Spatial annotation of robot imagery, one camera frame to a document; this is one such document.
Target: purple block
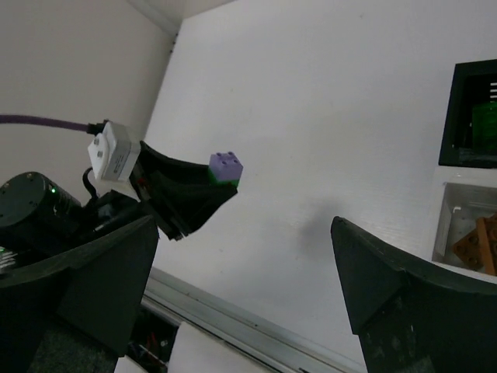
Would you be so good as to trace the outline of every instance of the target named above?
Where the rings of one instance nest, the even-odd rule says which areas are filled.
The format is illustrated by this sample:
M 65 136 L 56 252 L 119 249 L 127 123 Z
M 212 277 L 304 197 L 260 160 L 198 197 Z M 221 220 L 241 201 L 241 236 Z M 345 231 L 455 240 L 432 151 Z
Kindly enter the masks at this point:
M 217 181 L 240 180 L 243 166 L 233 152 L 216 153 L 210 156 L 209 170 Z

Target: white table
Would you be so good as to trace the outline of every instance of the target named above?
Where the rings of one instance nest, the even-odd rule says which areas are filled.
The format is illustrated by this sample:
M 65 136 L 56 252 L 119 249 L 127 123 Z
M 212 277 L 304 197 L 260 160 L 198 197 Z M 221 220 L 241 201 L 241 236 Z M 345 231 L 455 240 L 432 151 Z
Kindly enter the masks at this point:
M 418 253 L 454 65 L 495 58 L 495 0 L 238 0 L 186 20 L 145 141 L 239 195 L 154 267 L 363 364 L 329 227 Z

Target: table surface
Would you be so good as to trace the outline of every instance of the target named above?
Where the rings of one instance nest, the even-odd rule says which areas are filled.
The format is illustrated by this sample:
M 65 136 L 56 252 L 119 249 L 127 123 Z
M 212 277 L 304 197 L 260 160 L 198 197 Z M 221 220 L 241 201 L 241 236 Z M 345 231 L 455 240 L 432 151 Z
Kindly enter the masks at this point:
M 363 364 L 334 263 L 340 215 L 417 253 L 454 65 L 495 57 L 495 0 L 238 0 L 187 19 L 145 141 L 239 194 L 154 267 Z

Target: green lego brick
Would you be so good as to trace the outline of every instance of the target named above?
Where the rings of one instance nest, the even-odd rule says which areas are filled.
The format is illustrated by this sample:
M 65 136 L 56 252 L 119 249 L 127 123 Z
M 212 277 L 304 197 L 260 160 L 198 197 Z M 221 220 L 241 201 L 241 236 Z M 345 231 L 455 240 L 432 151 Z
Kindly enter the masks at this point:
M 497 149 L 497 103 L 473 106 L 473 148 Z
M 238 187 L 240 183 L 240 179 L 238 180 L 228 180 L 228 181 L 217 181 L 216 176 L 209 170 L 209 180 L 210 183 L 216 184 L 216 185 L 226 185 L 226 184 L 231 184 L 235 187 Z

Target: black cylindrical motor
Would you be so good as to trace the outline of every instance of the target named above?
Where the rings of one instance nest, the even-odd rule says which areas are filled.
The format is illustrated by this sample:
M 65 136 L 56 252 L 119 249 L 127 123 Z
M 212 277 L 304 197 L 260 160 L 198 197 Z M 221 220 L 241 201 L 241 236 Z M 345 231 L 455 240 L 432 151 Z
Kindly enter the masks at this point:
M 2 263 L 17 267 L 70 249 L 81 213 L 79 201 L 40 173 L 10 179 L 0 187 L 0 272 Z

